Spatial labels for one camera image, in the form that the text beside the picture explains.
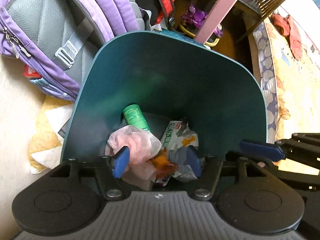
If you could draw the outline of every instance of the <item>zipper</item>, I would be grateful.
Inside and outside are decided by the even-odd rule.
[[[27,50],[20,45],[20,42],[19,42],[19,40],[17,39],[17,37],[14,36],[12,33],[9,33],[7,27],[4,27],[3,30],[2,30],[2,32],[4,33],[5,38],[6,38],[6,40],[9,42],[9,44],[11,44],[12,51],[13,51],[13,53],[15,54],[16,58],[19,58],[19,57],[20,57],[20,54],[19,54],[19,52],[18,52],[18,50],[17,50],[17,45],[19,46],[20,50],[21,50],[27,57],[31,57],[31,55],[29,54],[29,52],[27,52]]]
[[[16,58],[19,58],[21,56],[26,62],[29,63],[30,66],[32,66],[34,68],[34,70],[36,70],[49,83],[55,84],[55,86],[57,88],[59,88],[64,93],[69,94],[72,98],[74,98],[74,99],[77,98],[77,95],[74,92],[72,92],[70,89],[64,88],[63,85],[61,85],[59,82],[55,81],[49,74],[47,74],[45,71],[43,71],[43,68],[41,65],[39,65],[38,61],[24,47],[21,46],[21,43],[18,40],[18,38],[15,35],[13,35],[13,33],[9,32],[8,28],[5,26],[5,23],[4,23],[1,15],[0,15],[0,24],[3,27],[2,32],[4,33],[5,38],[8,41],[8,43],[11,45],[12,51],[14,52]],[[21,51],[23,52],[25,57],[23,56],[23,54],[20,54],[18,52],[17,45],[19,46],[19,48],[21,49]]]

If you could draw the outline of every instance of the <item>red cloth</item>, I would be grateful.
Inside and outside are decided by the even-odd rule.
[[[271,19],[273,20],[273,25],[278,29],[282,36],[289,36],[287,38],[289,40],[292,55],[296,60],[300,60],[302,58],[301,37],[293,18],[290,15],[283,18],[279,14],[272,14]]]
[[[292,55],[296,60],[300,60],[302,58],[302,46],[299,30],[293,22],[293,18],[290,15],[288,15],[285,19],[290,25],[289,41]]]
[[[273,25],[277,28],[282,36],[289,35],[290,26],[280,14],[272,14],[271,19],[273,21]]]

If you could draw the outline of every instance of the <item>backpack buckle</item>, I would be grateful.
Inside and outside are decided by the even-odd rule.
[[[66,52],[63,47],[60,47],[54,55],[59,58],[64,63],[64,65],[67,66],[66,69],[71,68],[75,62],[75,60]]]

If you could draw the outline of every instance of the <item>yellow blanket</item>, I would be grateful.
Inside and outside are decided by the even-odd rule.
[[[44,171],[47,167],[42,164],[52,162],[53,155],[61,153],[63,138],[58,135],[58,131],[69,119],[72,107],[71,102],[46,96],[36,121],[36,134],[32,137],[29,147],[32,174]]]

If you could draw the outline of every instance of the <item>zipper pull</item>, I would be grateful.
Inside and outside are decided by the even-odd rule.
[[[31,54],[29,54],[29,52],[27,52],[27,50],[26,50],[24,47],[22,47],[20,44],[18,44],[18,45],[19,45],[21,51],[22,51],[27,57],[31,57]]]
[[[19,58],[20,55],[19,55],[19,52],[17,50],[17,46],[13,42],[10,42],[10,43],[12,45],[12,50],[13,50],[14,54],[16,55],[16,58]]]
[[[2,32],[5,34],[6,40],[11,44],[12,51],[13,51],[13,53],[16,55],[16,58],[18,59],[18,58],[20,57],[19,52],[18,52],[18,50],[17,50],[16,45],[15,45],[15,44],[13,43],[13,41],[11,40],[11,37],[10,37],[9,33],[7,32],[7,30],[8,30],[7,27],[4,27],[3,30],[2,30]]]
[[[21,51],[22,51],[27,57],[31,57],[31,55],[29,54],[29,52],[27,52],[27,50],[20,45],[20,42],[19,42],[19,40],[18,40],[17,38],[15,38],[15,37],[11,37],[11,38],[18,44],[18,46],[19,46],[19,48],[21,49]]]

